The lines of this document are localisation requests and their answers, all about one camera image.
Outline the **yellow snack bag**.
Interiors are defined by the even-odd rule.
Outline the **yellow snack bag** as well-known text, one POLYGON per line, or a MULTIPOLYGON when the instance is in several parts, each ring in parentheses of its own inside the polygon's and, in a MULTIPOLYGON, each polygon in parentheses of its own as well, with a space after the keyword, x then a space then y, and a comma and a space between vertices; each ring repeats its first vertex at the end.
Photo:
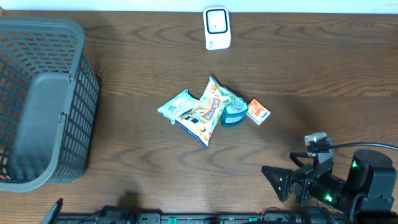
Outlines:
POLYGON ((209 82, 199 99, 199 104, 179 116, 175 121, 207 148, 224 109, 235 98, 240 97, 233 90, 223 86, 214 76, 210 76, 209 82))

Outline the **teal mouthwash bottle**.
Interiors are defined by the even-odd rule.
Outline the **teal mouthwash bottle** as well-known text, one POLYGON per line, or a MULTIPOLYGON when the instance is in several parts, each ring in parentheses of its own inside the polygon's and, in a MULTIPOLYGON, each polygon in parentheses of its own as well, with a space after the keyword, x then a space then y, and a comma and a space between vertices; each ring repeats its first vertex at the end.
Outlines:
POLYGON ((232 127, 241 124, 246 112, 248 111, 248 104, 242 98, 234 98, 232 103, 228 105, 221 116, 221 124, 226 127, 232 127))

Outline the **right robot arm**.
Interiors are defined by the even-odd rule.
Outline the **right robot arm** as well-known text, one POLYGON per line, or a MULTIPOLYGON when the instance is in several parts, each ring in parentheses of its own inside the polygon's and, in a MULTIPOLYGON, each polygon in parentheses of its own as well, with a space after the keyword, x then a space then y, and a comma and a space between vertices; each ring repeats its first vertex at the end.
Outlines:
POLYGON ((295 194, 306 205, 315 198, 343 214, 348 223, 397 223, 392 196, 397 171, 392 159, 370 149, 354 152, 349 174, 333 175, 334 148, 310 147, 306 153, 290 154, 296 170, 263 166, 262 173, 281 202, 295 194))

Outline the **orange tissue box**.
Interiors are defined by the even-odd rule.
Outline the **orange tissue box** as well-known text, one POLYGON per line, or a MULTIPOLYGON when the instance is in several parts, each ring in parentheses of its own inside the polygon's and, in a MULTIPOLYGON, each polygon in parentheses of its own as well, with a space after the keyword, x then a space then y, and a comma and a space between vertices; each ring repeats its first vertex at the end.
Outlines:
POLYGON ((261 125, 270 114, 271 112, 256 99, 253 99, 248 104, 248 110, 246 111, 246 115, 257 125, 261 125))

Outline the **light teal snack packet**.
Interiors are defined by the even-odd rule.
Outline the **light teal snack packet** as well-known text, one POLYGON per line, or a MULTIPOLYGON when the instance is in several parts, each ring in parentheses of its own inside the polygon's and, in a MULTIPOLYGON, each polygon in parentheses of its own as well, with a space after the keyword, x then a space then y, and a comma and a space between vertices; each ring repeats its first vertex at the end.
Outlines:
POLYGON ((186 113, 194 109, 200 104, 200 101, 194 98, 188 88, 181 91, 177 96, 166 102, 157 111, 162 114, 165 118, 169 119, 171 124, 175 124, 175 120, 186 113))

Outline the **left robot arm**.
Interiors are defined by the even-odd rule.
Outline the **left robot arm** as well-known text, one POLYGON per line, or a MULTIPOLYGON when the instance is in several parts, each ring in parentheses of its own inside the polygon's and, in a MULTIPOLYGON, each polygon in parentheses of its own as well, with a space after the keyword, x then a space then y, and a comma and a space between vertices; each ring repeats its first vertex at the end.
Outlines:
POLYGON ((59 198, 40 224, 136 224, 136 215, 124 208, 104 206, 100 211, 91 214, 61 214, 63 198, 59 198))

